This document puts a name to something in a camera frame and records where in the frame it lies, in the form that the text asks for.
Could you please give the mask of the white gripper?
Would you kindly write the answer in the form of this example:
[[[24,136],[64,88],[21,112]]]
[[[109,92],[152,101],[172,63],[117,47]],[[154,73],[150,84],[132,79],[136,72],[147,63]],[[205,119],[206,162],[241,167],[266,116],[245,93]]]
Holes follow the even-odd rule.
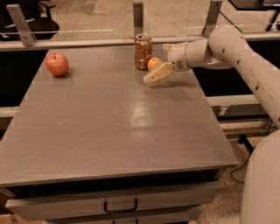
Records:
[[[167,53],[167,60],[170,62],[160,61],[151,71],[144,77],[143,82],[151,84],[153,82],[162,80],[172,73],[172,69],[177,72],[190,70],[186,59],[187,42],[180,44],[163,44],[162,48]]]

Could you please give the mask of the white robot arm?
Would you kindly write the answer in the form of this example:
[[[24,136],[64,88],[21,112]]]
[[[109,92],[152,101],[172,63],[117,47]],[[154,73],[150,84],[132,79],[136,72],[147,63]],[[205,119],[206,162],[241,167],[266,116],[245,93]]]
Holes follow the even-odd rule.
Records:
[[[234,68],[272,119],[278,130],[253,150],[246,170],[240,224],[280,224],[280,70],[248,45],[232,25],[219,26],[207,38],[163,45],[167,61],[143,77],[147,84],[173,71],[195,67]]]

